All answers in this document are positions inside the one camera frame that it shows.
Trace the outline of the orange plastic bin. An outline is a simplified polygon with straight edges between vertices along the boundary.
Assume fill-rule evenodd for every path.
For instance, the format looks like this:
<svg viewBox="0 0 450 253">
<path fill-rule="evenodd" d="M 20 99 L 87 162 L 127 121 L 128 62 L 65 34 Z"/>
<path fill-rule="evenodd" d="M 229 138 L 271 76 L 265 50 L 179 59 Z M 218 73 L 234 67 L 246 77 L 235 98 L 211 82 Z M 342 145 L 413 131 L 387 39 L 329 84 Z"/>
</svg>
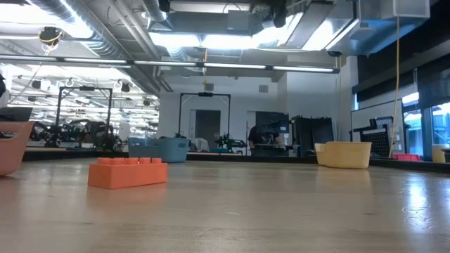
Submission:
<svg viewBox="0 0 450 253">
<path fill-rule="evenodd" d="M 0 176 L 20 168 L 34 122 L 0 122 L 0 132 L 12 132 L 11 138 L 0 138 Z"/>
</svg>

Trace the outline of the yellow cylinder roll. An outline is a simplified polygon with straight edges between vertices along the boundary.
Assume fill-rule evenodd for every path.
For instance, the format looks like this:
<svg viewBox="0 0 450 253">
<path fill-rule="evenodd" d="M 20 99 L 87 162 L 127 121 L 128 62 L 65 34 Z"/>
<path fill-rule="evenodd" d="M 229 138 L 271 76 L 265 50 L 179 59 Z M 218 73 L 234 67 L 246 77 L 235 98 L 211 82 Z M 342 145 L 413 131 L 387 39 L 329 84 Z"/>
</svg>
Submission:
<svg viewBox="0 0 450 253">
<path fill-rule="evenodd" d="M 432 145 L 432 161 L 435 163 L 445 163 L 445 154 L 443 149 L 450 148 L 449 144 Z"/>
</svg>

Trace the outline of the black robot workstation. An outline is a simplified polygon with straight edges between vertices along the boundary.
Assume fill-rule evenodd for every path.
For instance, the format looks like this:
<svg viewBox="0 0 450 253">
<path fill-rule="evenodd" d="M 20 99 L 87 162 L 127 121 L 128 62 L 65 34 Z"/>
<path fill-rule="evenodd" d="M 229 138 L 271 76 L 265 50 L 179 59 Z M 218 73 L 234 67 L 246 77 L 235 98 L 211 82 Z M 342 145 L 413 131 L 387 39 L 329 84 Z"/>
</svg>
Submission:
<svg viewBox="0 0 450 253">
<path fill-rule="evenodd" d="M 123 150 L 124 142 L 113 134 L 105 122 L 89 119 L 73 120 L 61 126 L 35 122 L 27 145 L 35 148 L 64 148 L 66 150 Z"/>
</svg>

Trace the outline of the light grey chair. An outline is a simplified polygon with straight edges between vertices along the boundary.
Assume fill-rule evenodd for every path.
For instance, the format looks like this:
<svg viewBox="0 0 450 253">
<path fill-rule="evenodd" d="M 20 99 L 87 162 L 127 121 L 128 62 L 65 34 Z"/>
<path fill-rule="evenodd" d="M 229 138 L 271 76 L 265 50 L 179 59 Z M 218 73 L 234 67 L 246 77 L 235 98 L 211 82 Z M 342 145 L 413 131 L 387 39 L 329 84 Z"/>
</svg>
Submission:
<svg viewBox="0 0 450 253">
<path fill-rule="evenodd" d="M 204 138 L 192 138 L 190 144 L 190 151 L 192 152 L 209 152 L 209 143 Z"/>
</svg>

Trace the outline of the whiteboard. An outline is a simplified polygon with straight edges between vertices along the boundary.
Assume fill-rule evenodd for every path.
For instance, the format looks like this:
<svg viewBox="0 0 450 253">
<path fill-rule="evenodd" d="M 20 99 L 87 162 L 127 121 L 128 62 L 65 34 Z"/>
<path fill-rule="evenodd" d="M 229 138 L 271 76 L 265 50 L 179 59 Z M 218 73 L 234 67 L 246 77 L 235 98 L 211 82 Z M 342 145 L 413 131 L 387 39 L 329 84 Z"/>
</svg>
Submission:
<svg viewBox="0 0 450 253">
<path fill-rule="evenodd" d="M 395 153 L 405 153 L 404 123 L 400 100 L 391 100 L 389 102 L 368 106 L 351 112 L 351 141 L 360 142 L 359 135 L 352 133 L 354 129 L 367 127 L 369 119 L 376 117 L 393 116 L 392 139 L 390 155 Z"/>
</svg>

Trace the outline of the orange toy brick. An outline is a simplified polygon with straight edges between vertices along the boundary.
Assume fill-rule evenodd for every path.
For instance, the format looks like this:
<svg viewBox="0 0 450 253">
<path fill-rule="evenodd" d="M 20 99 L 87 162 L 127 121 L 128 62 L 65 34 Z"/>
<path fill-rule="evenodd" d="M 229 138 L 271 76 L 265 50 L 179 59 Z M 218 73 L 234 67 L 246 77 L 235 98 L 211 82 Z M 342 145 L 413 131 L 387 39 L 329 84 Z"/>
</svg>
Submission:
<svg viewBox="0 0 450 253">
<path fill-rule="evenodd" d="M 161 158 L 100 157 L 89 165 L 88 186 L 114 190 L 166 183 L 167 169 Z"/>
</svg>

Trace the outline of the black gantry frame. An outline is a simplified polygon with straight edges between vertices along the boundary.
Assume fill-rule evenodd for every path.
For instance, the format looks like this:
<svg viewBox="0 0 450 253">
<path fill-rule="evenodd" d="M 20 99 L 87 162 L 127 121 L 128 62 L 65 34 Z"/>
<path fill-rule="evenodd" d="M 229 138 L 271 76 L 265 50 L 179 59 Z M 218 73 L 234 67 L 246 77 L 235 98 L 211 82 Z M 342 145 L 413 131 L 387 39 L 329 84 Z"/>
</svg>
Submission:
<svg viewBox="0 0 450 253">
<path fill-rule="evenodd" d="M 212 92 L 198 92 L 198 93 L 189 93 L 189 92 L 182 92 L 179 94 L 179 113 L 178 113 L 178 135 L 181 134 L 181 117 L 182 117 L 182 106 L 184 104 L 183 97 L 184 96 L 198 96 L 198 97 L 214 97 L 214 96 L 225 96 L 228 98 L 228 103 L 226 104 L 228 106 L 228 125 L 227 125 L 227 132 L 226 134 L 230 134 L 230 120 L 231 120 L 231 94 L 225 94 L 225 93 L 212 93 Z"/>
<path fill-rule="evenodd" d="M 59 92 L 58 92 L 58 103 L 57 103 L 57 108 L 56 108 L 56 121 L 55 121 L 56 131 L 55 131 L 55 134 L 53 135 L 52 141 L 54 143 L 56 143 L 57 140 L 64 141 L 66 138 L 66 135 L 63 133 L 63 127 L 60 125 L 60 111 L 62 109 L 61 104 L 62 104 L 63 100 L 75 90 L 78 90 L 78 91 L 100 91 L 100 92 L 108 91 L 109 92 L 109 94 L 106 96 L 106 98 L 108 99 L 108 110 L 107 110 L 105 134 L 106 135 L 113 134 L 113 130 L 110 128 L 111 110 L 112 110 L 112 105 L 113 105 L 113 89 L 112 88 L 101 88 L 101 87 L 95 87 L 92 85 L 91 86 L 84 85 L 84 86 L 77 86 L 77 87 L 60 86 Z"/>
</svg>

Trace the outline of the yellow plastic bin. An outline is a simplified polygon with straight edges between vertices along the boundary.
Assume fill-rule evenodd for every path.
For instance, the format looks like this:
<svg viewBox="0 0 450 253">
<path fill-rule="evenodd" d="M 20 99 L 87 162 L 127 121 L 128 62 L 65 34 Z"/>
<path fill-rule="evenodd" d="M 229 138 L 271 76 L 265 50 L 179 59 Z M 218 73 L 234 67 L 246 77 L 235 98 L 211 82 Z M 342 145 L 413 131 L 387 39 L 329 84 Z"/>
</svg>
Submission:
<svg viewBox="0 0 450 253">
<path fill-rule="evenodd" d="M 317 161 L 321 166 L 342 169 L 367 169 L 371 157 L 371 142 L 316 143 Z"/>
</svg>

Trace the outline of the black screen panel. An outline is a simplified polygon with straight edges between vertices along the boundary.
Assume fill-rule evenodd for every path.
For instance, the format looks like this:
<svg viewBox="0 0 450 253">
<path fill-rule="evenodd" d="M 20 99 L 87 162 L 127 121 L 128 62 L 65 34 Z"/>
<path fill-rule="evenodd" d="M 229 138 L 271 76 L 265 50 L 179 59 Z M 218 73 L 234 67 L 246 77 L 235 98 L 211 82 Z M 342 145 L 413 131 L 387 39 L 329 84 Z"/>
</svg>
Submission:
<svg viewBox="0 0 450 253">
<path fill-rule="evenodd" d="M 256 112 L 256 127 L 259 133 L 289 133 L 289 116 L 282 112 Z"/>
</svg>

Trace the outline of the blue plastic bin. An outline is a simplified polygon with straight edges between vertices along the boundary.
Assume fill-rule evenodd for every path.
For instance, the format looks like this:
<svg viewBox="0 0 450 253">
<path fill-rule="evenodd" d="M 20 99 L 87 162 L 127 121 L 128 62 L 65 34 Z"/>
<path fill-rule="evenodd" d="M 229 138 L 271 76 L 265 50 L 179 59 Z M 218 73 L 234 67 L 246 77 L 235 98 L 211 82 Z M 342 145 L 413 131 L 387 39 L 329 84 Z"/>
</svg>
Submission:
<svg viewBox="0 0 450 253">
<path fill-rule="evenodd" d="M 164 163 L 185 162 L 190 143 L 187 138 L 129 138 L 129 157 L 161 158 Z"/>
</svg>

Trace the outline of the black aluminium table frame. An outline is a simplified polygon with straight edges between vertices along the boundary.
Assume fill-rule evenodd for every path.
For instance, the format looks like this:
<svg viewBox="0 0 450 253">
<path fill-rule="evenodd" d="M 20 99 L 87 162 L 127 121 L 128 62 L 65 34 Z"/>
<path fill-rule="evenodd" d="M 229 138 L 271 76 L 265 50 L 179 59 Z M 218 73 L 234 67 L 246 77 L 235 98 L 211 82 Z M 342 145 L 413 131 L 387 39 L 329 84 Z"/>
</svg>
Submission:
<svg viewBox="0 0 450 253">
<path fill-rule="evenodd" d="M 124 152 L 107 152 L 91 150 L 26 150 L 22 160 L 23 162 L 44 161 L 44 160 L 68 160 L 97 157 L 128 157 Z M 261 163 L 288 163 L 288 164 L 318 164 L 315 157 L 252 157 L 242 155 L 206 155 L 192 154 L 187 155 L 187 161 L 205 161 L 205 162 L 261 162 Z M 436 174 L 445 174 L 450 176 L 449 163 L 433 162 L 411 162 L 398 160 L 372 159 L 369 164 L 374 167 L 384 167 L 390 169 L 400 169 L 406 171 L 427 172 Z"/>
</svg>

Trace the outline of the grey metal box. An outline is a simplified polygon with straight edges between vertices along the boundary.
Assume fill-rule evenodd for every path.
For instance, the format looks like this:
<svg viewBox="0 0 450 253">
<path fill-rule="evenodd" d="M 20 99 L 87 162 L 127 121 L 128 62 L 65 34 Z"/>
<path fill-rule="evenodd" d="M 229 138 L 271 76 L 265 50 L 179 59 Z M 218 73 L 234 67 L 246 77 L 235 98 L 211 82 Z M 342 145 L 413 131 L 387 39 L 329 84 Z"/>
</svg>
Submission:
<svg viewBox="0 0 450 253">
<path fill-rule="evenodd" d="M 248 11 L 229 10 L 227 13 L 227 30 L 247 32 L 250 27 Z"/>
</svg>

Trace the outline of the red plastic bin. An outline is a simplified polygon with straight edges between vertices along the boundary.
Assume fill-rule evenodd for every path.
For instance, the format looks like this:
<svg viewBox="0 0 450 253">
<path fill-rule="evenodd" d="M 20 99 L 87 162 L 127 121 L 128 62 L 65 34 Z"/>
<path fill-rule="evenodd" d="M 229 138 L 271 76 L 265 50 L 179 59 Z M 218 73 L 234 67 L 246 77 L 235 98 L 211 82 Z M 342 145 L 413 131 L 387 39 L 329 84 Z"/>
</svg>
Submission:
<svg viewBox="0 0 450 253">
<path fill-rule="evenodd" d="M 420 162 L 421 158 L 416 154 L 395 153 L 392 158 L 399 161 Z"/>
</svg>

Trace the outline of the rectangular metal air duct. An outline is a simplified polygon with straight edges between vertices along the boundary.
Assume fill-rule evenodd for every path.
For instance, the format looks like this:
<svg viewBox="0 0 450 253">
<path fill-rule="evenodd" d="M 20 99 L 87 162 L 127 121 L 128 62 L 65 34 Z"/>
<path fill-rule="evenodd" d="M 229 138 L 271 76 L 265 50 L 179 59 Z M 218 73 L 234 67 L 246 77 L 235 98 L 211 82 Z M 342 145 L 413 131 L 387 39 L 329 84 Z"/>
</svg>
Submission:
<svg viewBox="0 0 450 253">
<path fill-rule="evenodd" d="M 325 50 L 351 56 L 377 53 L 430 18 L 430 0 L 356 0 L 354 17 Z"/>
</svg>

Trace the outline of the black equipment cart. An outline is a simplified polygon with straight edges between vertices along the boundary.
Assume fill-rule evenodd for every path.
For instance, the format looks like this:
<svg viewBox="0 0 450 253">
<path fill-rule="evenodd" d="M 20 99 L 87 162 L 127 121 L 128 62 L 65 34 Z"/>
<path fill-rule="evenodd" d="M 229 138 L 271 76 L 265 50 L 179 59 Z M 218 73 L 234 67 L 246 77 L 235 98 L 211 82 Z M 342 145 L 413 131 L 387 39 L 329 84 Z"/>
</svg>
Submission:
<svg viewBox="0 0 450 253">
<path fill-rule="evenodd" d="M 250 152 L 251 156 L 258 157 L 288 157 L 290 150 L 293 150 L 292 145 L 255 144 Z"/>
</svg>

